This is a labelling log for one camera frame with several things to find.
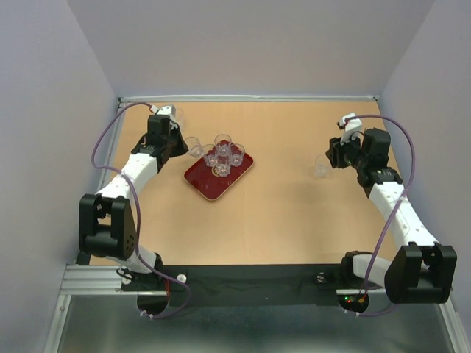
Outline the clear faceted glass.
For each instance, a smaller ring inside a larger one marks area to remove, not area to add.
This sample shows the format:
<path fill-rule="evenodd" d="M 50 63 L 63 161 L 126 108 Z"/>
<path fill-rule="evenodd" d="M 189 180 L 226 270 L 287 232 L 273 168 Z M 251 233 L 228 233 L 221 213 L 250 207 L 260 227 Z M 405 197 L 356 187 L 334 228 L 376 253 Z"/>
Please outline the clear faceted glass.
<path fill-rule="evenodd" d="M 240 143 L 230 145 L 230 164 L 232 167 L 240 167 L 244 161 L 245 148 Z"/>
<path fill-rule="evenodd" d="M 227 134 L 219 134 L 214 138 L 216 152 L 220 157 L 230 156 L 232 144 L 232 138 Z"/>

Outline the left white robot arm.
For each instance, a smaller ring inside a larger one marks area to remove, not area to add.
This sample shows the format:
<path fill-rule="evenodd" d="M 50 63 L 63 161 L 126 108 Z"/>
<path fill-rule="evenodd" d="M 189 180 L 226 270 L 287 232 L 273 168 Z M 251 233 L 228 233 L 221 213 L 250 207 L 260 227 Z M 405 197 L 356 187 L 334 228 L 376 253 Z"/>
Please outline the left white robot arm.
<path fill-rule="evenodd" d="M 147 131 L 131 151 L 124 167 L 109 167 L 115 177 L 95 194 L 79 201 L 79 250 L 90 256 L 107 258 L 138 274 L 149 290 L 159 288 L 163 273 L 159 254 L 139 245 L 141 206 L 138 194 L 173 157 L 188 151 L 173 113 L 148 117 Z"/>

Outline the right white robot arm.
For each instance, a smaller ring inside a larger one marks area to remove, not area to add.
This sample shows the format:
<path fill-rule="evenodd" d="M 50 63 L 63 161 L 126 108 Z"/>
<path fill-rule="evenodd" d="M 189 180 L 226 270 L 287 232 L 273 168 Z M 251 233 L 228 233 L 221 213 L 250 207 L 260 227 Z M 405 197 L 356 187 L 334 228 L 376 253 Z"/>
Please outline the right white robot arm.
<path fill-rule="evenodd" d="M 333 168 L 352 167 L 358 184 L 379 210 L 391 232 L 397 253 L 391 261 L 377 252 L 348 252 L 339 268 L 339 279 L 347 287 L 363 282 L 382 287 L 395 304 L 442 304 L 450 296 L 457 254 L 442 245 L 420 221 L 405 195 L 396 170 L 388 166 L 389 136 L 369 130 L 364 138 L 331 138 L 327 158 Z"/>

